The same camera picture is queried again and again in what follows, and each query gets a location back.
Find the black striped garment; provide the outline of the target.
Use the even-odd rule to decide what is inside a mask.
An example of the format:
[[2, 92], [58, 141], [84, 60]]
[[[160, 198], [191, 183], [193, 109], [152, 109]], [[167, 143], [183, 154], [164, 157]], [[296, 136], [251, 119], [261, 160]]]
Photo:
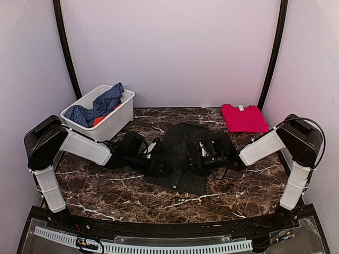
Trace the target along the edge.
[[145, 180], [178, 192], [204, 195], [211, 170], [189, 171], [189, 158], [195, 153], [202, 154], [202, 149], [209, 155], [216, 155], [210, 141], [210, 136], [214, 133], [218, 132], [191, 123], [179, 123], [170, 127], [164, 135], [164, 150], [159, 157], [170, 167], [171, 172], [165, 175], [146, 176]]

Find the red t-shirt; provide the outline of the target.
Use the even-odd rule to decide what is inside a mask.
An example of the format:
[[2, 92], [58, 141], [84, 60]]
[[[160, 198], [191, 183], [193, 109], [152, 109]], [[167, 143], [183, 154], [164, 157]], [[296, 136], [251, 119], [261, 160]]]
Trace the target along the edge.
[[232, 133], [267, 133], [269, 124], [257, 106], [234, 107], [224, 104], [221, 108], [227, 129]]

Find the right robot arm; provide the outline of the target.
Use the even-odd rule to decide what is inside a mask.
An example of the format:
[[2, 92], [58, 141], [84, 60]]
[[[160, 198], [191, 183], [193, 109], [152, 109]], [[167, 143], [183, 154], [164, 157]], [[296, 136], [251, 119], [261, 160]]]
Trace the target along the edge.
[[315, 121], [290, 114], [283, 122], [240, 150], [235, 148], [226, 133], [212, 133], [207, 143], [200, 141], [198, 146], [182, 166], [190, 173], [207, 174], [221, 167], [241, 171], [273, 153], [287, 149], [292, 157], [292, 168], [279, 201], [282, 209], [270, 219], [270, 225], [281, 230], [290, 222], [289, 211], [297, 206], [322, 160], [326, 138], [323, 129]]

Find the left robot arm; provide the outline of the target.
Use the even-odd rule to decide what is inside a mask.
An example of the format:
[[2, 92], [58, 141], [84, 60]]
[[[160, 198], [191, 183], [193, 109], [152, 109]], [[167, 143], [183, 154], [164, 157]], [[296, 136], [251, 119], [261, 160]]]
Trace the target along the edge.
[[64, 231], [75, 226], [74, 218], [66, 211], [55, 168], [62, 152], [74, 154], [107, 169], [125, 166], [144, 175], [163, 173], [163, 163], [154, 158], [161, 150], [160, 139], [147, 144], [136, 133], [126, 133], [121, 141], [95, 141], [63, 124], [51, 115], [29, 131], [24, 137], [28, 169], [40, 188], [48, 208], [55, 213], [54, 222]]

